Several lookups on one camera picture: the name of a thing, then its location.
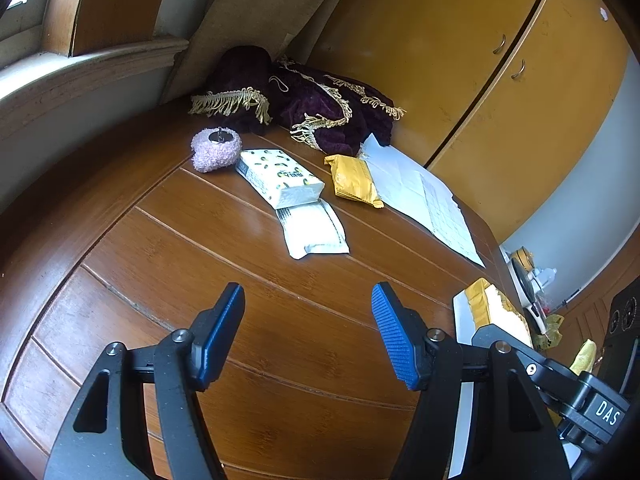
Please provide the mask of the yellow wooden wardrobe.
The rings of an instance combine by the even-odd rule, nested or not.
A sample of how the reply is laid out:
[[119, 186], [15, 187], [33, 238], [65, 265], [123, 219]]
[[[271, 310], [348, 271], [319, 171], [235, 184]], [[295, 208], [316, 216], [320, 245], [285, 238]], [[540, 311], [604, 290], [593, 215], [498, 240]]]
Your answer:
[[589, 148], [629, 52], [602, 0], [340, 0], [309, 62], [389, 96], [396, 148], [506, 240]]

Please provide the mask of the small yellow foil packet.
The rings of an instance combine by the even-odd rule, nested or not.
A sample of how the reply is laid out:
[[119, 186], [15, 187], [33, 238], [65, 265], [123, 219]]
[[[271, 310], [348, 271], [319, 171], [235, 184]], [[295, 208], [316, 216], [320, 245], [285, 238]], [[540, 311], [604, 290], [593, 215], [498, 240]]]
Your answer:
[[330, 167], [334, 194], [337, 197], [368, 204], [376, 209], [384, 207], [369, 168], [363, 160], [336, 154], [326, 156], [324, 163]]

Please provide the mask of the purple fringed velvet cloth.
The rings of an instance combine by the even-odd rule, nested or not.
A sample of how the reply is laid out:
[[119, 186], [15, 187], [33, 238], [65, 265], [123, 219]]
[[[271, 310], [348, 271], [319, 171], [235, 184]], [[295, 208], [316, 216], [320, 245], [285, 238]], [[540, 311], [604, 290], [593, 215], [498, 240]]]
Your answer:
[[192, 115], [262, 136], [276, 125], [291, 138], [328, 155], [355, 156], [368, 136], [390, 145], [395, 122], [406, 111], [364, 82], [316, 70], [285, 56], [273, 60], [257, 46], [221, 55], [192, 96]]

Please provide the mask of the yellow knotted towel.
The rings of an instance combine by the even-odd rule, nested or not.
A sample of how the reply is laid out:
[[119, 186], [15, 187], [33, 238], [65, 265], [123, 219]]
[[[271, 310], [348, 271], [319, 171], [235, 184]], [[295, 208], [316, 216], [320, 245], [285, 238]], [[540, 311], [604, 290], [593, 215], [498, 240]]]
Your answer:
[[582, 372], [591, 373], [596, 362], [597, 352], [597, 344], [593, 340], [587, 339], [580, 347], [573, 363], [570, 364], [570, 370], [576, 376]]

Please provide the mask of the brown wooden door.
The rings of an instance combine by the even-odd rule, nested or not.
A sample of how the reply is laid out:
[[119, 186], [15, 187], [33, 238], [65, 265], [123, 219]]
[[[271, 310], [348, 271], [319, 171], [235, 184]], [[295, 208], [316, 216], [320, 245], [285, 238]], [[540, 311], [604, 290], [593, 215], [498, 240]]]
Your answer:
[[602, 346], [613, 297], [620, 291], [620, 285], [592, 282], [567, 307], [560, 309], [564, 321], [560, 327], [560, 343], [548, 351], [548, 356], [566, 366], [573, 363], [582, 344], [590, 339]]

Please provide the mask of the pink fluffy ball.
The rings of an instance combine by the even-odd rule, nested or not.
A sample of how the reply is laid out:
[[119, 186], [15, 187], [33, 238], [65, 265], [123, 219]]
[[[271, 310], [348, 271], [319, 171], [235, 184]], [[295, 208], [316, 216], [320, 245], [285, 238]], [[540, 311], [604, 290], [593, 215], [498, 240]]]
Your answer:
[[207, 174], [236, 164], [242, 151], [239, 133], [226, 127], [203, 129], [191, 140], [193, 168]]

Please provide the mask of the white flat sachet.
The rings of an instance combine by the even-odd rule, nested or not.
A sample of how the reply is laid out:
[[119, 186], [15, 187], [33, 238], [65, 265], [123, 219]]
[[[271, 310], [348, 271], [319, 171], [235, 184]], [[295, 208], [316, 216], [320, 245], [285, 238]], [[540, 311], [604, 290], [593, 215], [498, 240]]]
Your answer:
[[277, 209], [276, 214], [288, 253], [293, 259], [303, 259], [312, 254], [349, 253], [342, 222], [322, 198], [311, 204]]

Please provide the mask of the white paper sheets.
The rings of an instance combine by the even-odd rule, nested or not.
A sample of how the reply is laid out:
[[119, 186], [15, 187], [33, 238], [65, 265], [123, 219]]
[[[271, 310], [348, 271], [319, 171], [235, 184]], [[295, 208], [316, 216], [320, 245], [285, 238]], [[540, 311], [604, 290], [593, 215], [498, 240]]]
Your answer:
[[420, 223], [459, 255], [485, 266], [460, 207], [438, 177], [397, 148], [378, 144], [373, 133], [361, 144], [359, 158], [367, 164], [385, 205]]

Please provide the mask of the yellow lined white box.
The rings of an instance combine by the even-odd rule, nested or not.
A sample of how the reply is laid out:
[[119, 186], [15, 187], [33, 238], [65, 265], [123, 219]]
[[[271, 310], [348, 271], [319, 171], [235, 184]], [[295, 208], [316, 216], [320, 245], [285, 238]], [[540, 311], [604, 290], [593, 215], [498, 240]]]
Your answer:
[[[459, 344], [472, 344], [475, 332], [488, 324], [494, 324], [529, 348], [533, 347], [532, 334], [523, 315], [516, 310], [506, 296], [484, 278], [479, 278], [452, 300], [454, 330]], [[466, 446], [469, 442], [474, 385], [461, 385], [454, 447], [449, 465], [449, 478], [461, 474]]]

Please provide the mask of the wooden window frame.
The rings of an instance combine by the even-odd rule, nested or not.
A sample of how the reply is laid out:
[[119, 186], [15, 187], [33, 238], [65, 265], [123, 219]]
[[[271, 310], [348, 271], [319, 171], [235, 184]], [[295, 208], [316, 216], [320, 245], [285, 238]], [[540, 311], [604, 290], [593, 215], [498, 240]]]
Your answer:
[[188, 42], [157, 37], [162, 0], [48, 0], [42, 55], [1, 74], [1, 136], [7, 138], [81, 94], [174, 64]]

